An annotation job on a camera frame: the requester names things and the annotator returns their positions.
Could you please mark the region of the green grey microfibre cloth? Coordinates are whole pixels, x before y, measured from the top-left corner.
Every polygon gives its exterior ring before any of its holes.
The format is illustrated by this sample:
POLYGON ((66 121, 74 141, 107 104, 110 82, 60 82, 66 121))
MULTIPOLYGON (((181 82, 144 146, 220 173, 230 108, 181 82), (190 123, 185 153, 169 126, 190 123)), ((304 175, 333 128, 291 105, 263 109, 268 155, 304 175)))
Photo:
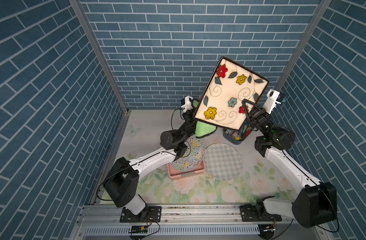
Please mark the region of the green grey microfibre cloth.
POLYGON ((217 130, 216 126, 206 124, 203 122, 197 122, 195 135, 196 138, 202 139, 209 135, 212 135, 217 130))

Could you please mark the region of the square floral plate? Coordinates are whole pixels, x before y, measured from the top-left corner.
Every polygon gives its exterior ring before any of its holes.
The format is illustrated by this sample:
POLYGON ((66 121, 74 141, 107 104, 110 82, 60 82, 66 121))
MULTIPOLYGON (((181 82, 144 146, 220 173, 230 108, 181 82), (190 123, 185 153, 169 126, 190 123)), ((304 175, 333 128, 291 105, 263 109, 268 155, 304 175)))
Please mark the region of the square floral plate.
POLYGON ((239 130, 246 120, 243 100, 257 103, 269 80, 226 57, 220 58, 196 107, 195 120, 239 130))

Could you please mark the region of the round checkered plate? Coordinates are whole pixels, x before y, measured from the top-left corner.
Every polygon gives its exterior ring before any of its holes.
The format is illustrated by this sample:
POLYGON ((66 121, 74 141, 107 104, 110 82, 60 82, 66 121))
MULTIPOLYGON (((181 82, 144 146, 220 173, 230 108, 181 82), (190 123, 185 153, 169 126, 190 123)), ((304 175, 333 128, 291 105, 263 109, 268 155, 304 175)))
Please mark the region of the round checkered plate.
POLYGON ((228 181, 237 178, 243 170, 240 153, 232 146, 217 143, 205 150, 207 173, 218 180, 228 181))

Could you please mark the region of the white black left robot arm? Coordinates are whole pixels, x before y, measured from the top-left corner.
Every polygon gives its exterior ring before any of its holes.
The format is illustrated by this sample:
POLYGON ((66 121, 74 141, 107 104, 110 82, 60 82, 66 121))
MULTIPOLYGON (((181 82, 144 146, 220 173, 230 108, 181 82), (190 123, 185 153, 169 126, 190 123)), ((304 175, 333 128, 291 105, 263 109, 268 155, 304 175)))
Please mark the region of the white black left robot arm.
POLYGON ((148 205, 136 194, 139 180, 162 165, 192 155, 186 141, 196 130, 193 110, 187 110, 182 117, 185 121, 177 130, 161 133, 160 149, 137 159, 122 157, 115 161, 101 186, 116 207, 124 207, 135 216, 146 215, 148 205))

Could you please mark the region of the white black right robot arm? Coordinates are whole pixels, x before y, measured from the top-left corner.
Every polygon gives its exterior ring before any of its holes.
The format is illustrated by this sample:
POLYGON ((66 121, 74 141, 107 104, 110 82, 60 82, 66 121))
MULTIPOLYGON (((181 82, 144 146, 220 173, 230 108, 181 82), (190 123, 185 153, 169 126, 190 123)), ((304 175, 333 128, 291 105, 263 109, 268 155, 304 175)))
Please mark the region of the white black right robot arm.
POLYGON ((259 199, 257 215, 267 213, 289 217, 307 229, 338 220, 335 186, 314 177, 286 151, 294 143, 295 133, 272 125, 270 114, 252 101, 244 99, 242 108, 246 122, 262 132, 262 136, 256 138, 255 149, 282 172, 295 191, 292 202, 274 196, 259 199))

